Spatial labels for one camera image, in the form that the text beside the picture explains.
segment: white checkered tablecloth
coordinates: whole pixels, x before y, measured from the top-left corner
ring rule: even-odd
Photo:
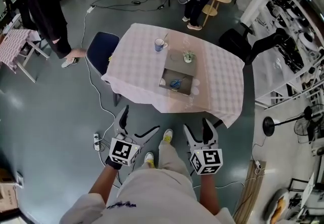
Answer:
[[[154,49],[154,40],[166,37],[168,47]],[[196,76],[189,96],[159,87],[168,49],[196,55]],[[152,104],[161,113],[207,111],[229,127],[242,111],[244,62],[226,50],[174,30],[133,24],[112,55],[107,73],[115,93],[135,103]]]
[[[0,45],[0,62],[16,71],[15,59],[26,43],[30,29],[12,29]]]

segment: yellow sneaker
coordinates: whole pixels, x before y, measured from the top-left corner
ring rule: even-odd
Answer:
[[[154,155],[152,152],[148,152],[144,158],[144,162],[148,163],[151,168],[155,168],[154,166]]]
[[[172,129],[167,129],[164,132],[163,140],[166,141],[166,142],[168,142],[170,144],[171,143],[171,140],[172,140],[172,137],[173,137],[173,130]]]

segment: sneaker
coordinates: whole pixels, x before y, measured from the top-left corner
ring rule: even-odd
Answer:
[[[166,142],[168,142],[170,144],[171,140],[172,140],[172,137],[173,137],[173,130],[172,129],[167,129],[164,132],[163,141],[166,141]]]
[[[187,28],[193,29],[193,30],[202,30],[202,26],[192,26],[190,23],[187,25]]]
[[[190,19],[188,19],[188,18],[186,18],[186,17],[183,17],[182,18],[182,21],[184,21],[184,22],[188,22]]]
[[[62,68],[68,68],[70,65],[72,64],[76,64],[78,63],[78,59],[74,58],[72,61],[68,61],[67,59],[64,61],[64,63],[62,63],[61,67]]]
[[[144,162],[145,163],[148,163],[151,168],[155,168],[154,166],[154,155],[152,152],[148,152],[144,158]]]

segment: power strip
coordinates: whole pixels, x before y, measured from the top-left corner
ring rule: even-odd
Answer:
[[[95,133],[93,134],[93,139],[94,139],[94,149],[95,151],[100,151],[100,137],[99,137],[99,134]]]

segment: mug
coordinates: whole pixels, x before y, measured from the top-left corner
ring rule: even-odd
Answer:
[[[165,43],[163,39],[156,39],[154,41],[155,51],[160,52],[163,48],[168,46],[168,43]]]

